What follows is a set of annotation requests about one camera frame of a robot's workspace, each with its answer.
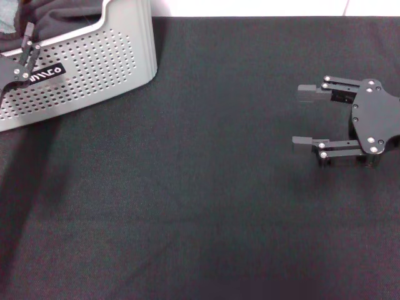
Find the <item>gray fabric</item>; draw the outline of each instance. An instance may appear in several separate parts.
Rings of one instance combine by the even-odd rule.
[[[20,18],[24,26],[27,22],[36,25],[33,39],[37,42],[96,23],[101,4],[102,0],[32,0],[22,6]],[[0,52],[18,48],[20,37],[12,41],[0,37]]]
[[[0,8],[0,39],[14,38],[19,29],[19,0],[0,0]]]

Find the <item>perforated metal container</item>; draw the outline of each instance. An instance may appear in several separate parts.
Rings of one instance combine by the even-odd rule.
[[[0,131],[107,100],[148,83],[157,72],[149,0],[104,0],[95,25],[39,44],[31,85],[5,94]],[[3,53],[14,60],[20,54]]]

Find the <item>black fabric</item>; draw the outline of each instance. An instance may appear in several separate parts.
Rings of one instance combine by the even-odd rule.
[[[397,18],[155,19],[148,85],[0,134],[3,299],[398,299],[400,155],[346,139],[324,75],[400,95]]]
[[[103,0],[31,0],[22,5],[17,15],[17,27],[27,22],[35,24],[34,42],[59,36],[73,30],[93,25],[100,20]],[[18,30],[14,38],[0,36],[0,52],[21,46],[23,32]]]

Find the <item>black label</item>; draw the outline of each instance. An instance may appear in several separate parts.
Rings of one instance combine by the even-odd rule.
[[[57,77],[65,73],[66,71],[63,64],[59,62],[58,64],[53,64],[52,66],[32,72],[31,78],[29,78],[29,80],[31,81],[32,85],[36,83],[41,83],[42,81]]]

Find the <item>white wall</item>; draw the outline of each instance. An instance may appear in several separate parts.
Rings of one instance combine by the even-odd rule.
[[[400,0],[151,0],[154,16],[400,16]]]

